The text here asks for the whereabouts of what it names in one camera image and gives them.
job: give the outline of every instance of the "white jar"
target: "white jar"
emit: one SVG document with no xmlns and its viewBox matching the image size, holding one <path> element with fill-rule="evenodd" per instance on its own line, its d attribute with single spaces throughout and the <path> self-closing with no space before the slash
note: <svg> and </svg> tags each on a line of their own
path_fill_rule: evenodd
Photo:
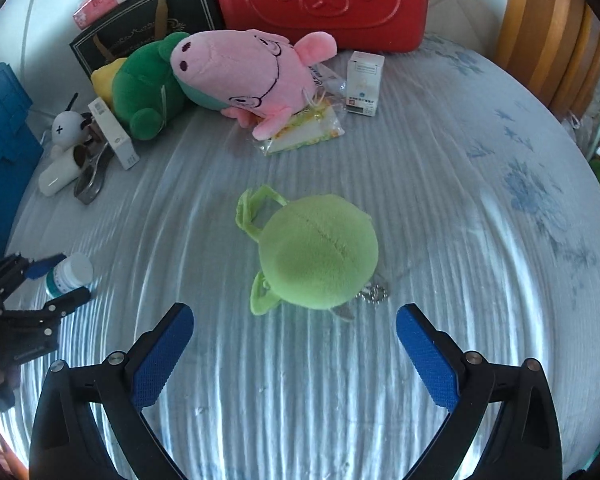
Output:
<svg viewBox="0 0 600 480">
<path fill-rule="evenodd" d="M 46 291 L 52 298 L 62 296 L 93 281 L 93 266 L 81 253 L 62 260 L 46 275 Z"/>
</svg>

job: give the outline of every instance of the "black antenna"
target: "black antenna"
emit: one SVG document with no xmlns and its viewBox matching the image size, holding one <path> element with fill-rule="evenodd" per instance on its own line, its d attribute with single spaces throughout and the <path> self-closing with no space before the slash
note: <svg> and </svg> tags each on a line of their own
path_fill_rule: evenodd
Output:
<svg viewBox="0 0 600 480">
<path fill-rule="evenodd" d="M 71 98 L 71 101 L 69 101 L 69 105 L 68 105 L 68 107 L 66 108 L 65 112 L 68 112 L 69 110 L 71 110 L 71 108 L 73 108 L 73 107 L 74 107 L 74 103 L 75 103 L 75 100 L 76 100 L 77 98 L 78 98 L 78 92 L 76 92 L 76 93 L 74 94 L 74 96 Z"/>
</svg>

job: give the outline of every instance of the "metal screw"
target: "metal screw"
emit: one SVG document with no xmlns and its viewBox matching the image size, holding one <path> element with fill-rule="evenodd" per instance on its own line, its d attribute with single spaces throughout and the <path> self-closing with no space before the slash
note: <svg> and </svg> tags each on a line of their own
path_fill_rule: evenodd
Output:
<svg viewBox="0 0 600 480">
<path fill-rule="evenodd" d="M 113 352 L 107 359 L 110 365 L 119 365 L 125 360 L 125 355 L 122 352 Z"/>
<path fill-rule="evenodd" d="M 532 372 L 539 372 L 541 368 L 538 360 L 533 358 L 526 360 L 526 367 L 529 368 L 529 370 L 531 370 Z"/>
<path fill-rule="evenodd" d="M 53 361 L 51 366 L 49 367 L 49 371 L 51 372 L 59 372 L 64 368 L 64 361 L 58 359 L 58 361 Z"/>
<path fill-rule="evenodd" d="M 482 356 L 478 352 L 467 352 L 464 358 L 469 364 L 479 365 L 482 362 Z"/>
</svg>

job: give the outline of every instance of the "pink pig plush toy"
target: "pink pig plush toy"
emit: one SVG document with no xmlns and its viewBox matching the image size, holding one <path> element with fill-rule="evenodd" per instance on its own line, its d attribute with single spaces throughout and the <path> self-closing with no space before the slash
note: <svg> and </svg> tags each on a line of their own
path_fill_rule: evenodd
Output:
<svg viewBox="0 0 600 480">
<path fill-rule="evenodd" d="M 253 115 L 263 118 L 253 136 L 264 140 L 314 97 L 308 67 L 336 53 L 336 41 L 326 32 L 307 34 L 292 46 L 287 38 L 259 30 L 210 30 L 181 40 L 171 67 L 194 101 L 192 93 L 201 92 L 203 101 L 211 97 L 226 104 L 222 114 L 243 127 L 254 123 Z"/>
</svg>

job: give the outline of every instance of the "blue box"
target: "blue box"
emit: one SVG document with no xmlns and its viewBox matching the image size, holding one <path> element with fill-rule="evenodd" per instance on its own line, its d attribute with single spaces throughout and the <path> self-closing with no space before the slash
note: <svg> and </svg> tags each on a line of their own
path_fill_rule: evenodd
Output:
<svg viewBox="0 0 600 480">
<path fill-rule="evenodd" d="M 31 104 L 11 67 L 0 63 L 0 258 L 20 199 L 42 156 L 42 146 L 25 124 Z"/>
</svg>

